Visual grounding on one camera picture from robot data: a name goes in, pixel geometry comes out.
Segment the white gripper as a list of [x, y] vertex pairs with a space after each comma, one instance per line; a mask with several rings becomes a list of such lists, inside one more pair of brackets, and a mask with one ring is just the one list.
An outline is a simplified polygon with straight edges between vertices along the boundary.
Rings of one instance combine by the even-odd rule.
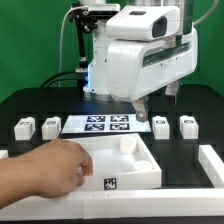
[[195, 29], [184, 35], [176, 47], [167, 49], [163, 39], [152, 42], [115, 40], [107, 54], [108, 91], [117, 99], [134, 101], [136, 120], [146, 122], [147, 100], [141, 97], [167, 85], [165, 100], [169, 106], [174, 106], [180, 88], [177, 80], [195, 70], [197, 53]]

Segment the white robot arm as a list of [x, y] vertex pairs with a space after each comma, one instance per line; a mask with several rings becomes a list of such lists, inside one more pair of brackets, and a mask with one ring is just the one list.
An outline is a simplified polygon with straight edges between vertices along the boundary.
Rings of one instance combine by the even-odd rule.
[[194, 0], [80, 0], [84, 28], [93, 32], [86, 96], [133, 104], [136, 119], [148, 120], [148, 95], [163, 88], [176, 103], [180, 79], [197, 65]]

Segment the bare human forearm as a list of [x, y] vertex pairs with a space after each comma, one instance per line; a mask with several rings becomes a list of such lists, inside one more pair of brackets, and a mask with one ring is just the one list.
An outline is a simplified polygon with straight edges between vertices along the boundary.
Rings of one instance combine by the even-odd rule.
[[31, 163], [24, 158], [0, 160], [0, 209], [38, 194]]

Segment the bare human hand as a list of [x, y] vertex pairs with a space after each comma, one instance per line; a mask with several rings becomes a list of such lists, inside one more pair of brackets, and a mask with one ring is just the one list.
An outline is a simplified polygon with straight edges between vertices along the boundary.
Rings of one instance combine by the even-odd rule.
[[55, 139], [20, 156], [27, 196], [64, 196], [93, 174], [91, 156], [76, 142]]

